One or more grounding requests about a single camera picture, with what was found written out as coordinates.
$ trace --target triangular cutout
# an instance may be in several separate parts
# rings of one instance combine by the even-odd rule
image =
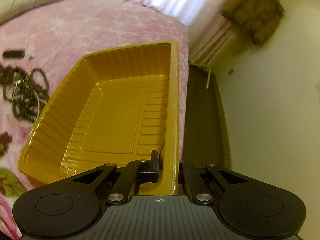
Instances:
[[[84,183],[84,184],[91,184],[92,182],[94,182],[94,180],[99,177],[99,175],[103,173],[103,170],[97,170],[94,172],[91,172],[87,175],[84,175],[80,178],[77,178],[74,180],[74,182],[80,182],[80,183]]]
[[[229,172],[223,171],[223,170],[219,170],[218,171],[221,176],[230,184],[239,184],[239,183],[245,183],[248,182],[245,179],[242,179],[240,177],[237,177]]]

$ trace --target gray ribbed plate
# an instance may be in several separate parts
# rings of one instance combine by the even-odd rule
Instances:
[[[213,209],[192,204],[187,196],[133,196],[107,208],[90,229],[71,240],[245,240],[225,227]],[[287,240],[299,240],[291,236]]]

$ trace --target pink blanket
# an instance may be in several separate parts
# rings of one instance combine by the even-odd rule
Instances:
[[[64,0],[29,11],[0,26],[0,52],[26,49],[22,60],[3,65],[21,66],[27,72],[42,68],[50,82],[50,94],[84,54],[146,41],[179,42],[180,156],[182,152],[188,81],[188,30],[176,19],[132,0]],[[17,168],[20,150],[31,129],[19,128],[11,105],[0,97],[0,134],[12,142],[0,154],[0,229],[12,239],[20,232],[12,218],[12,205],[25,190],[37,186]]]

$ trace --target curtain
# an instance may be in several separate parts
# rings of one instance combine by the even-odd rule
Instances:
[[[220,11],[227,0],[136,0],[177,18],[188,26],[189,61],[210,67],[216,55],[235,36]]]

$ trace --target yellow tray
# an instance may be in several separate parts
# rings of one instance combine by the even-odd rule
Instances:
[[[51,183],[104,163],[163,158],[158,183],[144,195],[173,195],[178,185],[178,44],[148,42],[83,56],[37,119],[19,170]]]

